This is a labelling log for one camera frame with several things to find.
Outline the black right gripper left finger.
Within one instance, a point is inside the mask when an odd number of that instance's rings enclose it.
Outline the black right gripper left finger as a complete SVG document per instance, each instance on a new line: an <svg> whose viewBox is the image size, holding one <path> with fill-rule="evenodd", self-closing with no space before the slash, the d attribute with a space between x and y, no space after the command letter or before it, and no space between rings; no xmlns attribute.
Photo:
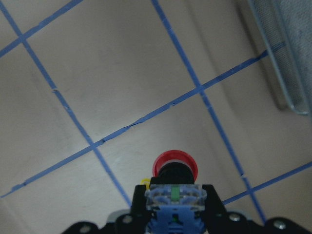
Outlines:
<svg viewBox="0 0 312 234"><path fill-rule="evenodd" d="M130 210L118 214L113 221L107 221L100 228L95 223L81 221L71 225L64 234L144 234L151 220L151 212L146 208L145 185L135 187Z"/></svg>

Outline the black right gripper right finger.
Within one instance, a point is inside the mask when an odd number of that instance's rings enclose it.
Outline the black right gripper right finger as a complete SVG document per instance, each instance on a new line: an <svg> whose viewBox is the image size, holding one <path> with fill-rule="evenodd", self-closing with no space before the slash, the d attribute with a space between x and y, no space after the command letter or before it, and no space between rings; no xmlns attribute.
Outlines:
<svg viewBox="0 0 312 234"><path fill-rule="evenodd" d="M240 212L227 211L213 185L204 184L207 197L200 213L210 234L311 234L311 231L283 217L274 217L259 225Z"/></svg>

